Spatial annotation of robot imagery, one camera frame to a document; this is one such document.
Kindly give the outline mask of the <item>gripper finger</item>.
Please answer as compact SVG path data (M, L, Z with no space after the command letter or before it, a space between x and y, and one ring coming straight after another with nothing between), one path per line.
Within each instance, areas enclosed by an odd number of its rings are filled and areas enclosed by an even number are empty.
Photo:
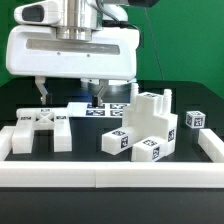
M102 104L102 97L104 96L105 92L107 91L109 86L108 80L100 80L99 81L99 91L96 95L92 97L92 106L93 107L100 107Z
M41 94L41 103L42 104L50 104L51 103L51 94L45 87L46 78L42 76L35 77L35 84Z

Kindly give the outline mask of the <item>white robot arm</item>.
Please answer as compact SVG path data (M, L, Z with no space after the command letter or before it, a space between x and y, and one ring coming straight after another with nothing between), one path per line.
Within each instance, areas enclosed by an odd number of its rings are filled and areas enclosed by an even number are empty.
M159 0L40 0L14 11L18 25L8 37L6 68L35 78L47 100L47 77L97 80L97 107L111 80L136 76L141 32L128 22L126 6L152 7Z

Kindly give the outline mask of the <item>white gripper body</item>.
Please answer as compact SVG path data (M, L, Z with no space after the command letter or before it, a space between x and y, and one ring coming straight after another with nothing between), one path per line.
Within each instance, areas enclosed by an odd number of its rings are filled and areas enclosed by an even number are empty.
M131 80L139 33L105 28L89 42L60 40L53 27L20 25L9 34L6 68L14 75Z

